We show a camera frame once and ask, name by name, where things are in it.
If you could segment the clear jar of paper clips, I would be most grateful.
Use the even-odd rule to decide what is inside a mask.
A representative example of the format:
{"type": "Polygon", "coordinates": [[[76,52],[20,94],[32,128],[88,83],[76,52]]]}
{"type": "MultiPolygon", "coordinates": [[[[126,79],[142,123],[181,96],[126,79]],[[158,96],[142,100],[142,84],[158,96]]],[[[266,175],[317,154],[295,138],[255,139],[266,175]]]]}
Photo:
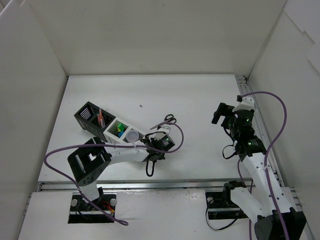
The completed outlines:
{"type": "Polygon", "coordinates": [[[140,134],[138,131],[131,129],[125,135],[125,139],[128,143],[134,143],[140,139],[140,134]]]}

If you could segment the green highlighter marker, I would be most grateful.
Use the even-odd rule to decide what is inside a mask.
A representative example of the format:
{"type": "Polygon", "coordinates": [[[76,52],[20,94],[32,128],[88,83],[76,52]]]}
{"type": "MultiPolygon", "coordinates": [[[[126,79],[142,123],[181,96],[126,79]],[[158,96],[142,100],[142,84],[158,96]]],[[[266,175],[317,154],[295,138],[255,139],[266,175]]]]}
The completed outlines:
{"type": "Polygon", "coordinates": [[[124,126],[122,123],[119,123],[119,124],[118,124],[118,128],[121,129],[121,130],[123,130],[123,129],[125,128],[125,126],[124,126]]]}

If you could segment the orange brown pen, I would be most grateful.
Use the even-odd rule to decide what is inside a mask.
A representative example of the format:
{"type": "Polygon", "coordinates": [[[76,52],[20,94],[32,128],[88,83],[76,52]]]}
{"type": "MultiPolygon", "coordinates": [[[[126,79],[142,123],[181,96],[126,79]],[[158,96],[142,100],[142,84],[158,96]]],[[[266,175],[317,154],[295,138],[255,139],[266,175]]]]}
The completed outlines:
{"type": "Polygon", "coordinates": [[[101,128],[103,129],[105,127],[105,122],[104,122],[104,117],[103,117],[103,113],[102,113],[102,109],[99,108],[99,112],[100,112],[100,118],[101,118],[101,128]]]}

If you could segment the blue pen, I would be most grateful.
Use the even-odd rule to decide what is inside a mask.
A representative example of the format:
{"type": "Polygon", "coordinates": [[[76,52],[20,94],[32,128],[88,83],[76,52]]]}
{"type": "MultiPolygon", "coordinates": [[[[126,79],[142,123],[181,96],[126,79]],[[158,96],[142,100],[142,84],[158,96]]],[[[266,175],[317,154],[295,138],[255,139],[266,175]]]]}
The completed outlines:
{"type": "Polygon", "coordinates": [[[102,124],[101,124],[101,113],[100,112],[97,114],[97,121],[98,121],[98,125],[101,126],[102,124]]]}

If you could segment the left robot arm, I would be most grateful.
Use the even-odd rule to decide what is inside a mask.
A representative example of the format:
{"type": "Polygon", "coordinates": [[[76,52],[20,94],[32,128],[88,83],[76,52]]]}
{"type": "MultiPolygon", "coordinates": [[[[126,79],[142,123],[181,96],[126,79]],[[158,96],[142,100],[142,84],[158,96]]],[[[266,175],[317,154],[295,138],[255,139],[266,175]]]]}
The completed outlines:
{"type": "Polygon", "coordinates": [[[124,148],[115,143],[113,147],[81,147],[71,153],[67,161],[79,189],[84,194],[82,204],[89,210],[100,204],[97,179],[109,166],[118,163],[156,162],[165,158],[175,142],[165,131],[156,131],[136,142],[125,143],[124,148]]]}

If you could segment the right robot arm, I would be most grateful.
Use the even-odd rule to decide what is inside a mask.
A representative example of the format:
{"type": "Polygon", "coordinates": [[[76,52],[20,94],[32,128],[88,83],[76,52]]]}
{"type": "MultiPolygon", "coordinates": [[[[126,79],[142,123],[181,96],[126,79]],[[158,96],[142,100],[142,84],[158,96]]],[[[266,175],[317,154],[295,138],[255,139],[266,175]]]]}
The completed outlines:
{"type": "Polygon", "coordinates": [[[270,148],[255,134],[254,99],[239,95],[237,101],[237,106],[221,102],[211,122],[216,125],[220,117],[224,118],[221,127],[232,140],[234,155],[250,174],[258,198],[241,181],[231,181],[225,183],[221,200],[227,206],[240,208],[251,220],[258,240],[298,240],[307,223],[306,217],[285,196],[268,162],[270,148]]]}

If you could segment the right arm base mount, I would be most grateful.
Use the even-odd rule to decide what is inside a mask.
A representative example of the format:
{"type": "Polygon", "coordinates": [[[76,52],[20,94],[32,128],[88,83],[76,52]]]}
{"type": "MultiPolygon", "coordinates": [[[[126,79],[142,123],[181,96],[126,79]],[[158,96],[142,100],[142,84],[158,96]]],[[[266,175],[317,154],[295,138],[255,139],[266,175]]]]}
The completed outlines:
{"type": "Polygon", "coordinates": [[[207,192],[206,194],[206,209],[205,217],[206,223],[213,231],[223,231],[231,227],[237,220],[247,218],[244,212],[234,203],[227,203],[225,194],[220,192],[207,192]],[[209,223],[209,220],[224,220],[232,219],[232,221],[222,227],[214,228],[209,223]]]}

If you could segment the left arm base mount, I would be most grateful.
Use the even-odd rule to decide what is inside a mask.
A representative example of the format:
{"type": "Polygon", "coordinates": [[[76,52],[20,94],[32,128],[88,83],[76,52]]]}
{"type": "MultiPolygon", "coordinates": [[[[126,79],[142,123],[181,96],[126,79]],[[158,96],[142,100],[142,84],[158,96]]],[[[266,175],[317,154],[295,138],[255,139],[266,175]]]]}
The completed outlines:
{"type": "MultiPolygon", "coordinates": [[[[93,203],[112,217],[116,213],[116,194],[103,192],[98,188],[99,197],[93,203]]],[[[69,224],[105,224],[114,223],[114,220],[106,217],[100,210],[87,202],[79,193],[74,193],[70,201],[69,224]]]]}

